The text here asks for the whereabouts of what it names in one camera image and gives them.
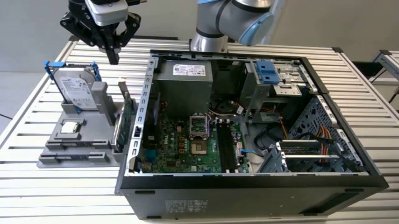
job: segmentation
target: ram slot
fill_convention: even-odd
[[[234,173],[237,169],[237,159],[235,159],[235,148],[234,148],[234,141],[231,137],[230,125],[226,123],[218,124],[217,131],[218,131],[222,172]]]

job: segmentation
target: slotted aluminum table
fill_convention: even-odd
[[[187,41],[133,39],[121,53],[121,64],[107,64],[106,54],[70,41],[58,60],[99,63],[109,94],[123,96],[118,78],[127,80],[139,98],[150,49],[189,50]],[[399,115],[361,74],[347,56],[333,48],[231,44],[231,53],[309,58],[388,178],[390,188],[329,217],[285,220],[187,220],[199,222],[309,222],[311,224],[399,223]],[[135,223],[141,222],[122,196],[114,195],[118,168],[39,169],[37,161],[62,113],[62,96],[45,75],[6,132],[0,136],[0,223]]]

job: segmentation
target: power supply label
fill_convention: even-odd
[[[174,65],[174,75],[175,76],[206,76],[206,66],[177,64]]]
[[[61,78],[63,88],[75,106],[83,110],[97,109],[95,100],[87,82],[82,78]]]

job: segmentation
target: blue drive release tab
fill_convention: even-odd
[[[281,78],[271,61],[257,61],[257,71],[265,84],[279,84]]]

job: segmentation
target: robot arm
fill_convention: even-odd
[[[98,46],[109,56],[110,64],[118,64],[121,48],[134,37],[142,18],[129,12],[129,7],[146,0],[70,0],[70,12],[61,24],[90,46]],[[126,31],[117,33],[119,23]]]
[[[199,0],[193,51],[226,52],[229,37],[245,45],[258,44],[274,23],[274,0]]]
[[[119,63],[121,48],[134,37],[142,18],[129,7],[147,0],[70,0],[61,24],[90,46],[98,46],[110,64]],[[274,0],[198,0],[198,27],[190,49],[226,52],[229,37],[245,45],[261,42],[273,25]],[[126,31],[117,33],[119,23]]]

